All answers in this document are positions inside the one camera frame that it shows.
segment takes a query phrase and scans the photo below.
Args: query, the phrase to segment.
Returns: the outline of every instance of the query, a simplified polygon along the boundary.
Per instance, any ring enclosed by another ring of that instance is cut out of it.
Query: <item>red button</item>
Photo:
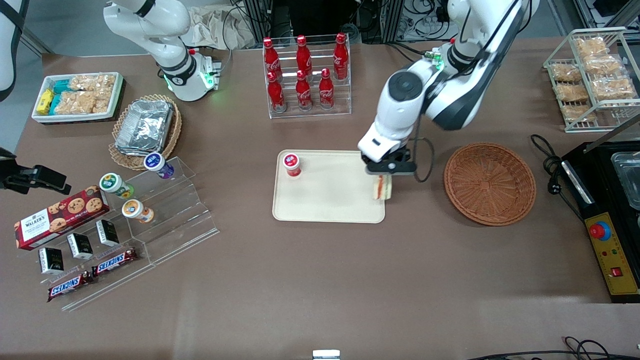
[[[589,234],[596,239],[602,239],[605,236],[604,226],[600,224],[593,224],[589,227]]]

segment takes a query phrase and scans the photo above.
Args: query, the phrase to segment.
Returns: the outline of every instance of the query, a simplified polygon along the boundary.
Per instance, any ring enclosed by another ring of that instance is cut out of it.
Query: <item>beige tray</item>
[[[291,178],[282,165],[288,152],[300,157],[302,173]],[[384,200],[373,199],[378,176],[365,172],[359,151],[283,150],[278,155],[273,217],[280,221],[377,224]]]

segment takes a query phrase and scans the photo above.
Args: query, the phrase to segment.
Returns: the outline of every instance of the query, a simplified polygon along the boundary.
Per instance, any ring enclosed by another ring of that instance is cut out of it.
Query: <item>yellow control panel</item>
[[[611,295],[638,294],[638,286],[613,228],[609,213],[585,219],[593,250]]]

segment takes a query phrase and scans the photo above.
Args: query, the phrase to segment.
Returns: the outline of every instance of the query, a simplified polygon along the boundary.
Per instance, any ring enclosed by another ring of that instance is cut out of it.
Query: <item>brown table surface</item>
[[[221,90],[179,102],[183,128],[174,152],[196,172],[220,234],[64,313],[45,303],[34,264],[16,258],[12,239],[15,221],[61,195],[0,193],[0,357],[308,359],[313,349],[337,348],[344,359],[464,359],[559,349],[566,335],[637,355],[640,305],[609,303],[585,228],[547,193],[543,155],[529,141],[541,134],[564,154],[598,137],[561,129],[541,71],[559,42],[516,41],[464,130],[445,133],[424,122],[422,134],[437,151],[433,177],[425,184],[394,178],[387,216],[376,225],[275,220],[275,161],[283,149],[355,150],[384,82],[406,62],[384,45],[353,46],[351,116],[275,123],[266,111],[261,52],[234,53]],[[125,104],[171,95],[150,56],[44,62],[46,74],[120,72]],[[19,163],[60,171],[74,189],[110,171],[133,176],[109,157],[112,127],[29,120]],[[536,203],[515,225],[477,225],[444,192],[449,156],[480,141],[513,149],[534,173]],[[427,158],[420,150],[420,164]]]

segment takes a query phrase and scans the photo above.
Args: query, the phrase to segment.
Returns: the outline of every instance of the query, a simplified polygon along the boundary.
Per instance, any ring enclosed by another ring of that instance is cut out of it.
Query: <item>round wicker basket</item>
[[[180,129],[182,128],[182,115],[180,115],[180,110],[178,110],[178,106],[175,104],[175,101],[171,100],[169,97],[164,95],[157,95],[157,94],[145,95],[139,98],[138,100],[149,100],[149,101],[162,100],[162,101],[169,102],[170,104],[173,105],[173,117],[171,119],[171,128],[169,128],[169,133],[166,135],[164,150],[162,151],[162,156],[164,156],[165,159],[168,159],[169,155],[173,151],[173,148],[175,148],[175,144],[178,142],[178,137],[180,136]],[[129,104],[127,108],[120,114],[120,116],[118,117],[118,121],[116,121],[116,124],[113,126],[113,131],[111,132],[111,134],[113,135],[114,141],[118,137],[118,134],[120,133],[120,129],[122,128],[122,122],[124,121],[124,118],[127,116],[127,113],[129,112],[130,107],[131,107],[131,104]],[[137,171],[146,170],[143,164],[143,161],[145,159],[144,156],[124,155],[120,153],[118,149],[116,149],[115,143],[112,143],[111,145],[109,145],[109,153],[111,154],[111,159],[113,159],[113,161],[115,161],[116,164],[118,165],[121,165],[126,168],[130,168],[133,170],[137,170]]]
[[[458,149],[447,162],[444,184],[453,206],[484,225],[511,225],[523,219],[536,200],[536,181],[529,166],[496,143]]]

